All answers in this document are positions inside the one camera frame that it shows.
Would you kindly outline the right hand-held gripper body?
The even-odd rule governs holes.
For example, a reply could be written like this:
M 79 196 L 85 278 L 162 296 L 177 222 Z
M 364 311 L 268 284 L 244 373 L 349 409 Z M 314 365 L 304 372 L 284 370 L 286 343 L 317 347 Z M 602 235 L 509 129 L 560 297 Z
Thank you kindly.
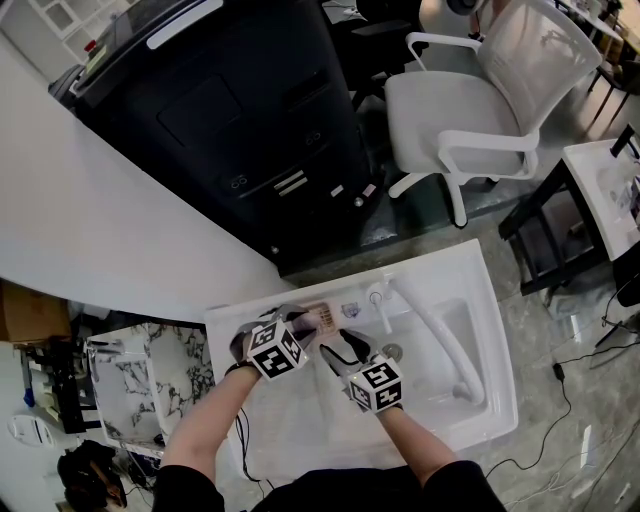
M 348 375 L 336 375 L 347 397 L 363 412 L 378 414 L 401 406 L 403 374 L 392 358 L 382 354 L 373 364 L 350 364 Z

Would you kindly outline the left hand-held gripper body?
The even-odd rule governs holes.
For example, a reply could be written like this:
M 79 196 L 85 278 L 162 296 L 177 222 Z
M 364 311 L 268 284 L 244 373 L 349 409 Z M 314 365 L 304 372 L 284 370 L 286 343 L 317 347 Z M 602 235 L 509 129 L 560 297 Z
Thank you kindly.
M 305 349 L 308 345 L 299 345 L 294 339 L 292 323 L 295 321 L 285 320 L 286 305 L 292 304 L 269 310 L 237 329 L 229 346 L 235 360 L 228 368 L 229 373 L 252 367 L 267 381 L 273 381 L 306 364 L 308 356 Z M 310 311 L 306 321 L 296 321 L 313 322 L 313 314 Z

